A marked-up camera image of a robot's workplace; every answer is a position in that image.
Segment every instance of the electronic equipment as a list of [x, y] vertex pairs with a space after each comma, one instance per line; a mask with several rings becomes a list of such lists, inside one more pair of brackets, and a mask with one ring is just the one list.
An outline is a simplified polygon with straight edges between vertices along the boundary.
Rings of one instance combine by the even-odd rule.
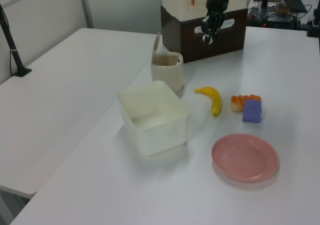
[[307, 9], [301, 0], [284, 0], [291, 12], [307, 13]]
[[297, 19], [290, 14], [273, 14], [266, 19], [266, 28], [295, 30], [297, 28]]

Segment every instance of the sponge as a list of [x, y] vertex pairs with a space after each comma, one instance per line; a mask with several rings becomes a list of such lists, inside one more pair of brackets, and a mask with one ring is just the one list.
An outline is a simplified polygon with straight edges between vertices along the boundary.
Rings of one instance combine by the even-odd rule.
[[260, 123], [261, 122], [261, 101], [247, 99], [244, 101], [243, 106], [243, 122]]

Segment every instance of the yellow banana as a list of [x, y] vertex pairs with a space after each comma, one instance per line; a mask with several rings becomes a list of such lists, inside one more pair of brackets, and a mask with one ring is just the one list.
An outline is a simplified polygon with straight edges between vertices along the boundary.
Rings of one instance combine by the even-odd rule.
[[220, 114], [221, 98], [220, 98], [219, 92], [215, 88], [211, 86], [205, 86], [203, 88], [194, 89], [194, 92], [209, 96], [212, 99], [212, 107], [211, 107], [212, 115], [215, 117]]

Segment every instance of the toy bread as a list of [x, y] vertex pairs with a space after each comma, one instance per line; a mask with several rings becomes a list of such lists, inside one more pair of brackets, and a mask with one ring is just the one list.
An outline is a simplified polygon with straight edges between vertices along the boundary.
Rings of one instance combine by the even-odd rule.
[[250, 100], [258, 100], [261, 101], [261, 97], [257, 95], [239, 95], [239, 96], [232, 96], [231, 97], [231, 109], [234, 112], [243, 112], [244, 110], [244, 105], [245, 105], [245, 100], [250, 99]]

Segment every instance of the translucent plastic container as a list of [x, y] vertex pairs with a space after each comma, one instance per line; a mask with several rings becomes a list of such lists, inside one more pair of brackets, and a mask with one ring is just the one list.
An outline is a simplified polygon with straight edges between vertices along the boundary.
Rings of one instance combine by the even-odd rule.
[[143, 155], [186, 142], [189, 110], [165, 82], [126, 89], [117, 98], [124, 126]]

